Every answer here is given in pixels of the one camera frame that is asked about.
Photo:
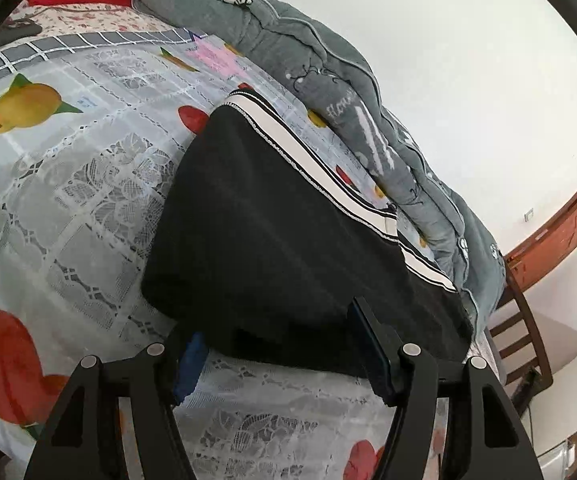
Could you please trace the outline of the grey quilted comforter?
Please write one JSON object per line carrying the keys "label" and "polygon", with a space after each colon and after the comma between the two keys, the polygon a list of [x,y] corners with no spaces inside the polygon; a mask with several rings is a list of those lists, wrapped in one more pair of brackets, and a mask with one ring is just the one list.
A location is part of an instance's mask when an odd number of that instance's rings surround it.
{"label": "grey quilted comforter", "polygon": [[169,24],[216,35],[339,136],[430,244],[482,332],[505,288],[494,237],[439,179],[383,105],[369,63],[344,37],[280,0],[134,0]]}

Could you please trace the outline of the red floral bedsheet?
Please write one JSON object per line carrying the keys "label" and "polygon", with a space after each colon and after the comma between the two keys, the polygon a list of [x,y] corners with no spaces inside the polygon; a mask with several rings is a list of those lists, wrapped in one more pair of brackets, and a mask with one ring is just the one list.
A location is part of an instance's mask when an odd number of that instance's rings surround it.
{"label": "red floral bedsheet", "polygon": [[31,20],[42,28],[41,37],[84,32],[162,32],[171,25],[131,6],[110,3],[74,3],[32,6],[27,0],[10,14],[11,20]]}

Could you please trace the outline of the brown wooden door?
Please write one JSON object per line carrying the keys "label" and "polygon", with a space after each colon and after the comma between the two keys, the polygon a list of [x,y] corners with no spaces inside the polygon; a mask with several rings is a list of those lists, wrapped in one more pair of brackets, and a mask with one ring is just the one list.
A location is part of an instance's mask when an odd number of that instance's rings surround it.
{"label": "brown wooden door", "polygon": [[525,292],[577,247],[577,192],[541,228],[505,255],[513,278]]}

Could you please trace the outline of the black pants with white stripe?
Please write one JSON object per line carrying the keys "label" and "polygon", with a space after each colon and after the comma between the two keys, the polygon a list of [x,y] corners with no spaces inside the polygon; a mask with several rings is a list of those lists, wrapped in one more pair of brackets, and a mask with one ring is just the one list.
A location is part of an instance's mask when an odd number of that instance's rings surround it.
{"label": "black pants with white stripe", "polygon": [[347,309],[435,358],[473,328],[459,292],[325,166],[258,93],[233,91],[180,162],[141,284],[152,307],[226,356],[361,376]]}

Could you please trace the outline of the fruit print grey bedsheet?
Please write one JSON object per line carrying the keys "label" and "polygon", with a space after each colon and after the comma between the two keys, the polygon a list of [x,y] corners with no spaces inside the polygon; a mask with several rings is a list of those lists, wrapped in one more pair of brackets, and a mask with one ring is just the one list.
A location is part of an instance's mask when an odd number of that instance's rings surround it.
{"label": "fruit print grey bedsheet", "polygon": [[[262,96],[347,188],[392,211],[399,236],[437,266],[328,125],[217,37],[106,32],[2,51],[0,450],[26,469],[82,358],[130,359],[190,328],[146,301],[143,274],[183,156],[238,89]],[[395,410],[373,392],[358,344],[361,376],[206,344],[200,379],[174,408],[196,478],[372,478]]]}

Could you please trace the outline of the dark wooden chair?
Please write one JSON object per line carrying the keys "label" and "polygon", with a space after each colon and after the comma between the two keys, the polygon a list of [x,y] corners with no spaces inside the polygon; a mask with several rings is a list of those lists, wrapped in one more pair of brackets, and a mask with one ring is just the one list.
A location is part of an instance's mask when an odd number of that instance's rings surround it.
{"label": "dark wooden chair", "polygon": [[535,315],[509,266],[486,335],[499,359],[502,387],[523,416],[535,396],[553,385],[553,373]]}

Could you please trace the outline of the black phone on bed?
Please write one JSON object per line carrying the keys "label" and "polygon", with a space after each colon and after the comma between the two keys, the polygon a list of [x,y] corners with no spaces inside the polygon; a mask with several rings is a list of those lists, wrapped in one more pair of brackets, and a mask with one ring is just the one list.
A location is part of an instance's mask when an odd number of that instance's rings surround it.
{"label": "black phone on bed", "polygon": [[22,38],[37,36],[40,32],[42,32],[42,27],[30,18],[19,18],[18,20],[8,18],[0,26],[0,47]]}

